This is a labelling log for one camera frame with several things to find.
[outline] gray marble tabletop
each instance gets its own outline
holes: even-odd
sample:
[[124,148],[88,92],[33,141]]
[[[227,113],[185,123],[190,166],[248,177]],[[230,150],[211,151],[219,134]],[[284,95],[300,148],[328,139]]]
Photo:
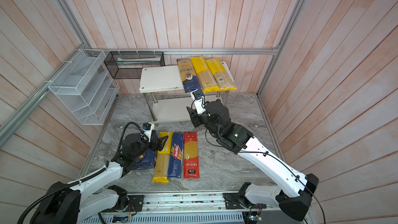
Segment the gray marble tabletop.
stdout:
[[[159,99],[165,97],[180,96],[158,96]],[[231,93],[228,97],[227,107],[233,122],[249,129],[265,147],[275,153],[255,95]],[[150,120],[150,112],[142,95],[120,96],[90,165],[89,173],[102,167],[106,160],[113,157],[123,127],[127,122],[134,121],[142,125],[143,122]],[[238,190],[244,182],[251,182],[256,185],[275,185],[251,162],[225,148],[208,144],[205,140],[205,128],[203,126],[194,128],[190,121],[184,121],[159,124],[156,130],[157,132],[197,132],[200,179],[172,178],[169,183],[152,183],[154,169],[141,169],[132,170],[110,185],[116,184],[128,192],[228,191]],[[125,136],[137,132],[136,127],[131,125],[127,128]],[[215,138],[208,133],[207,139],[216,144]]]

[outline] black cable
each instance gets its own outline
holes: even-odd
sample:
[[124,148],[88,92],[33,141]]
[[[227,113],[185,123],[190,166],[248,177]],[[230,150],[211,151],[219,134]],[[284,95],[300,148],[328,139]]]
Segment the black cable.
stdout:
[[279,159],[277,159],[276,157],[274,157],[273,155],[271,155],[271,154],[269,154],[268,152],[238,152],[238,153],[262,153],[264,156],[270,156],[270,157],[272,157],[272,158],[274,158],[276,161],[278,161],[278,162],[280,162],[294,177],[296,177],[296,180],[298,180],[313,196],[314,196],[314,198],[315,198],[315,200],[318,202],[318,204],[319,204],[319,207],[321,208],[321,211],[322,211],[322,215],[323,215],[323,218],[324,218],[324,224],[326,224],[326,218],[325,218],[325,212],[323,211],[323,208],[322,208],[322,206],[321,206],[321,203],[318,201],[318,199],[316,198],[316,196],[314,195],[314,193],[309,189],[309,188],[307,188],[307,186],[304,184],[304,183],[302,183],[302,181],[289,169],[289,167],[287,167],[284,163],[282,163]]
[[218,145],[215,145],[215,144],[210,143],[210,142],[207,140],[206,134],[207,134],[207,129],[206,129],[206,131],[205,131],[205,139],[206,139],[206,141],[207,141],[209,144],[211,144],[212,146],[215,146],[215,147],[222,147],[222,146],[218,146]]
[[98,218],[99,218],[99,221],[100,221],[102,224],[106,224],[106,222],[103,220],[102,215],[101,215],[100,212],[98,212]]
[[117,157],[117,155],[119,155],[119,153],[120,153],[120,147],[122,146],[122,141],[123,141],[124,133],[126,132],[127,127],[128,127],[129,125],[131,125],[131,124],[135,125],[135,126],[138,128],[138,130],[140,131],[141,134],[144,134],[144,131],[141,129],[141,127],[140,127],[136,122],[128,122],[128,123],[125,125],[125,127],[123,128],[122,136],[120,137],[120,141],[119,141],[119,145],[117,146],[117,150],[116,150],[115,156],[113,157],[114,159],[115,159],[115,158]]
[[19,217],[17,224],[23,224],[23,220],[25,219],[25,217],[27,216],[27,214],[28,214],[37,204],[41,203],[41,202],[42,202],[43,200],[45,200],[46,198],[52,196],[52,195],[55,194],[55,193],[64,191],[64,190],[67,189],[67,188],[76,186],[76,185],[78,185],[78,184],[80,184],[80,183],[82,183],[82,182],[85,182],[85,181],[87,181],[87,180],[90,180],[90,179],[92,179],[92,178],[98,176],[99,174],[101,174],[101,173],[104,172],[105,170],[106,170],[106,168],[102,168],[100,171],[98,171],[98,172],[96,172],[96,173],[94,173],[94,174],[92,174],[92,175],[90,175],[90,176],[84,177],[84,178],[82,178],[82,179],[79,179],[79,180],[77,180],[77,181],[75,181],[75,182],[72,182],[72,183],[69,183],[69,184],[65,184],[63,187],[61,187],[61,188],[59,188],[59,189],[56,189],[56,190],[54,190],[54,191],[52,191],[52,192],[50,192],[50,193],[47,193],[47,194],[45,194],[44,196],[40,197],[39,199],[37,199],[36,201],[34,201],[29,207],[27,207],[27,209],[26,209],[26,210],[22,213],[22,215]]

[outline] pink wood plank wall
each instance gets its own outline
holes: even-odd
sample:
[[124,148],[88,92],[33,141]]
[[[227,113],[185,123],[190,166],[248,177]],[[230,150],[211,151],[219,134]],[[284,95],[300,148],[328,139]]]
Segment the pink wood plank wall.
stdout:
[[[190,48],[275,47],[297,0],[67,2],[92,47]],[[257,92],[271,60],[268,55],[213,57],[227,63],[238,87],[237,92]],[[165,56],[166,64],[175,65],[178,58],[181,56]],[[122,94],[139,93],[138,79],[117,82]]]
[[[0,0],[0,125],[79,46],[55,0]],[[2,222],[76,179],[97,133],[50,94],[0,150]]]
[[398,222],[397,2],[308,0],[261,95],[327,223]]

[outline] shelf lower board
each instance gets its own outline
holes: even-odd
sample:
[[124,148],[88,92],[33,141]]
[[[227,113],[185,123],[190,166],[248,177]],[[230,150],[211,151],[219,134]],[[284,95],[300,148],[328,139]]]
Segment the shelf lower board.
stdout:
[[[215,101],[217,99],[215,95],[206,96],[206,101]],[[152,106],[155,117],[157,118],[157,121],[154,123],[190,121],[191,118],[189,117],[187,107],[191,107],[192,101],[191,97],[158,100]]]

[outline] pasta package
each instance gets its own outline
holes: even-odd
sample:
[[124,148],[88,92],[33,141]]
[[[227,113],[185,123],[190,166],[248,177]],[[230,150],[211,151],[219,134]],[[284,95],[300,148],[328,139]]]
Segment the pasta package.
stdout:
[[199,79],[200,85],[202,86],[204,93],[220,91],[220,87],[214,80],[213,74],[210,72],[207,66],[206,60],[203,56],[191,57],[193,68]]
[[178,68],[180,69],[180,76],[184,91],[186,93],[200,89],[198,77],[196,76],[195,69],[193,68],[190,59],[178,59]]
[[196,132],[184,132],[184,178],[199,178]]
[[181,177],[182,154],[184,147],[184,133],[173,132],[172,148],[170,151],[170,165],[167,177]]
[[232,81],[232,78],[225,70],[224,66],[220,62],[220,59],[211,58],[206,60],[206,63],[222,91],[236,90],[234,81]]
[[158,156],[156,159],[155,172],[153,173],[152,182],[157,183],[168,183],[167,180],[167,172],[169,169],[169,161],[170,161],[170,148],[172,143],[173,132],[160,132],[159,137],[168,136],[166,143],[164,144],[163,149],[158,152]]

